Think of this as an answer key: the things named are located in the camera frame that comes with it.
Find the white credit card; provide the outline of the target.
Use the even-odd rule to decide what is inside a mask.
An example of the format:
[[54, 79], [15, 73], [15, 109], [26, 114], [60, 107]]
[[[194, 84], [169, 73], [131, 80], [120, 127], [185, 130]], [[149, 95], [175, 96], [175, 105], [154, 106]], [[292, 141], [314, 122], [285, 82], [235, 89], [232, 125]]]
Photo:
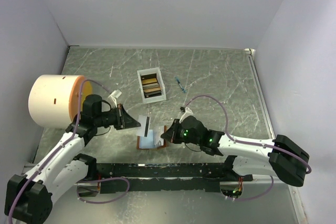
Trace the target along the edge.
[[140, 137], [147, 137], [149, 129], [150, 129], [150, 122], [151, 119], [149, 116], [139, 115], [138, 122], [141, 124], [140, 127], [137, 129], [137, 136]]

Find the brown leather card holder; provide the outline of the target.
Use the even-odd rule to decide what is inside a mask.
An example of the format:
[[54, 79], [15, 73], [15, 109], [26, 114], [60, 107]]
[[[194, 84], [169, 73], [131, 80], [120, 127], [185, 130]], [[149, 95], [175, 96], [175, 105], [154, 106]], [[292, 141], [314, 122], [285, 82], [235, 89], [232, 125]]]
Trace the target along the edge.
[[153, 130], [148, 130], [147, 136], [137, 137], [137, 149], [138, 150], [158, 150], [167, 147], [167, 141], [161, 138], [161, 135], [165, 133], [167, 126], [158, 126]]

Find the white card tray box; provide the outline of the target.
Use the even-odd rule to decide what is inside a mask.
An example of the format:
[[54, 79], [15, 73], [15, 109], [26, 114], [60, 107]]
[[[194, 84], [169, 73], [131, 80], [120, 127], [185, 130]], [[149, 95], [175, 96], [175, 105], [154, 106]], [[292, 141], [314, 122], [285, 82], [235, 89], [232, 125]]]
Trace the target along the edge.
[[166, 89], [159, 67], [137, 71], [143, 104], [166, 101]]

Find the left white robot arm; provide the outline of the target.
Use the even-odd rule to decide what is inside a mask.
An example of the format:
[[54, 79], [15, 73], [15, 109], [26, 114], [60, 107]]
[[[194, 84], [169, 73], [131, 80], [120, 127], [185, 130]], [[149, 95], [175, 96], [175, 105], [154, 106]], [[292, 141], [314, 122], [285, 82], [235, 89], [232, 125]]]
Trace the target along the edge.
[[105, 100], [88, 95], [56, 146], [32, 169], [14, 175], [7, 183], [5, 215], [25, 223], [44, 223], [54, 203], [76, 182], [98, 180], [97, 160], [80, 151], [94, 138], [98, 128], [116, 130], [139, 127], [122, 104], [102, 110]]

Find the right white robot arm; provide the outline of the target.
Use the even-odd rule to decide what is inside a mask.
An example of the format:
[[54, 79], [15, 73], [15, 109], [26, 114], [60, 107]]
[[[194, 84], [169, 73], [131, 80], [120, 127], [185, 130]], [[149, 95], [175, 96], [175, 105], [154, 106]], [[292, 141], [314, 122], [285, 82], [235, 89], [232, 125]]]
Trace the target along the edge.
[[309, 170], [309, 154], [284, 135], [277, 135], [274, 140], [229, 137], [188, 116], [182, 121], [175, 119], [161, 138], [172, 144], [195, 144], [211, 156], [226, 156], [229, 164], [223, 167], [223, 176], [230, 181], [239, 176], [266, 175], [301, 187]]

